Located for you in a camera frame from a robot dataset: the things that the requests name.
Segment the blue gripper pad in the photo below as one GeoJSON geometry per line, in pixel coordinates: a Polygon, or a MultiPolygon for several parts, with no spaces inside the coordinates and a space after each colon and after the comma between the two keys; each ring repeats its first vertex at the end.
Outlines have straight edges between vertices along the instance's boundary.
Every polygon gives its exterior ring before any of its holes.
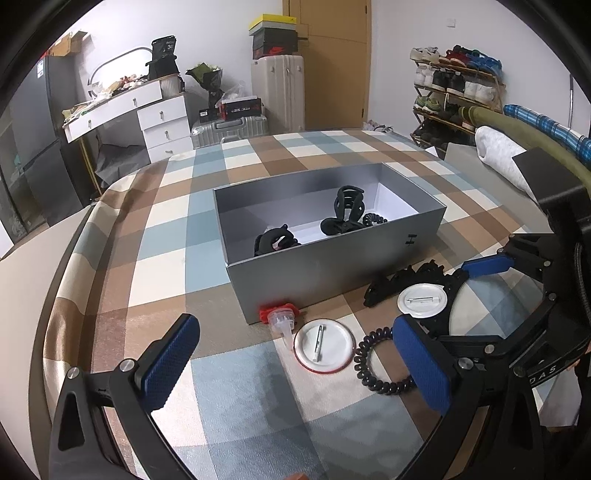
{"type": "Polygon", "coordinates": [[[187,315],[176,334],[168,339],[156,360],[143,374],[141,381],[142,406],[147,412],[164,407],[168,396],[199,343],[199,336],[199,321],[193,315],[187,315]]]}
{"type": "Polygon", "coordinates": [[[449,379],[412,330],[409,321],[414,320],[404,315],[394,320],[392,340],[427,405],[443,416],[452,401],[449,379]]]}
{"type": "Polygon", "coordinates": [[[515,261],[512,258],[507,257],[505,254],[496,254],[490,257],[467,260],[462,264],[462,270],[468,272],[470,278],[476,278],[506,272],[513,265],[515,265],[515,261]]]}

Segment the checkered blanket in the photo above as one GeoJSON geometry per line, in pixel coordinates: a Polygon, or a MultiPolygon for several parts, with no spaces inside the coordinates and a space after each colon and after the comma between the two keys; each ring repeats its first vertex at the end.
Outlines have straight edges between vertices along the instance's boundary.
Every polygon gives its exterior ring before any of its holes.
{"type": "MultiPolygon", "coordinates": [[[[157,162],[105,192],[69,259],[44,344],[52,416],[71,365],[113,369],[140,356],[189,312],[200,320],[201,341],[153,418],[197,478],[396,477],[439,416],[416,390],[400,397],[370,392],[352,365],[333,375],[311,373],[267,326],[248,326],[229,283],[213,210],[215,187],[369,162],[387,163],[447,205],[436,242],[409,263],[434,258],[451,270],[527,230],[448,164],[380,132],[262,137],[157,162]]],[[[363,307],[364,292],[310,306],[299,324],[339,320],[359,342],[400,314],[396,299],[363,307]]],[[[540,286],[515,271],[470,280],[454,305],[452,334],[506,336],[540,300],[540,286]]],[[[408,374],[392,344],[380,344],[372,364],[383,379],[408,374]]],[[[540,404],[549,388],[536,390],[540,404]]],[[[117,418],[108,416],[128,465],[143,476],[117,418]]]]}
{"type": "Polygon", "coordinates": [[[503,111],[505,115],[512,116],[544,132],[552,140],[556,140],[570,150],[583,165],[591,169],[591,140],[588,137],[521,105],[505,105],[503,111]]]}

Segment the wooden door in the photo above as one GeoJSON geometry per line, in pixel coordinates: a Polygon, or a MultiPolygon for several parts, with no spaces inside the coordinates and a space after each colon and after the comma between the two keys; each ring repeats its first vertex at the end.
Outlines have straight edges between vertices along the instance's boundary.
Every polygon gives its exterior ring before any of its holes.
{"type": "Polygon", "coordinates": [[[304,57],[306,130],[361,127],[369,91],[370,0],[287,0],[304,57]]]}

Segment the shoe box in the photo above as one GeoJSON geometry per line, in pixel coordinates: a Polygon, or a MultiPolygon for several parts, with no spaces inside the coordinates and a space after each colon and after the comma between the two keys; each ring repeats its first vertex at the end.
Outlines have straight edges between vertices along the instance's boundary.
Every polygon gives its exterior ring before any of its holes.
{"type": "Polygon", "coordinates": [[[386,164],[298,171],[213,189],[228,277],[247,323],[286,301],[299,309],[390,274],[437,236],[445,205],[386,164]],[[365,212],[386,223],[327,236],[343,185],[364,190],[365,212]],[[255,256],[257,236],[288,225],[298,246],[255,256]]]}
{"type": "Polygon", "coordinates": [[[297,52],[297,31],[285,28],[260,28],[252,36],[252,59],[297,52]]]}

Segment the blue sneaker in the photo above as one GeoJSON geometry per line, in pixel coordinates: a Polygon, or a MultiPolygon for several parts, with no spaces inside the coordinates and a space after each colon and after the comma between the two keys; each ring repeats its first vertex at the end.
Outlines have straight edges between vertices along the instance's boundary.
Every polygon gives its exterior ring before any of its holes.
{"type": "Polygon", "coordinates": [[[498,79],[503,78],[503,65],[497,59],[492,57],[484,57],[484,62],[481,67],[487,73],[491,73],[492,75],[496,76],[498,79]]]}
{"type": "Polygon", "coordinates": [[[471,54],[468,54],[467,56],[470,59],[467,64],[469,69],[481,70],[495,75],[499,79],[503,78],[503,66],[499,60],[488,57],[483,53],[480,53],[479,56],[471,54]]]}

